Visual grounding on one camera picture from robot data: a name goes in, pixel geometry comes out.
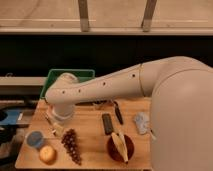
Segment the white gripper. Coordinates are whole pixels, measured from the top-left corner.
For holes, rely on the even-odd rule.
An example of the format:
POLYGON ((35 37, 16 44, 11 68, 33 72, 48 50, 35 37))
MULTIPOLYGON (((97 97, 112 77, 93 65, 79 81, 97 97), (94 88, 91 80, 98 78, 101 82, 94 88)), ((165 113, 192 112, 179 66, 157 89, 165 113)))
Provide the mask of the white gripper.
POLYGON ((58 122, 65 122, 74 115, 74 106, 54 106, 51 110, 53 118, 58 122))

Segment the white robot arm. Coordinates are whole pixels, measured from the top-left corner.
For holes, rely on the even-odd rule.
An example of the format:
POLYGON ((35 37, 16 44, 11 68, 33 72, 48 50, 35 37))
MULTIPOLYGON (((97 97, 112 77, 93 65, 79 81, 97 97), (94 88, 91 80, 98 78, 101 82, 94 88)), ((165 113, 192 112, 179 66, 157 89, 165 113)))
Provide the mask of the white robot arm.
POLYGON ((53 112, 125 97, 149 97, 154 171, 213 171, 213 68, 189 57, 138 64, 79 83, 63 75, 45 94, 53 112))

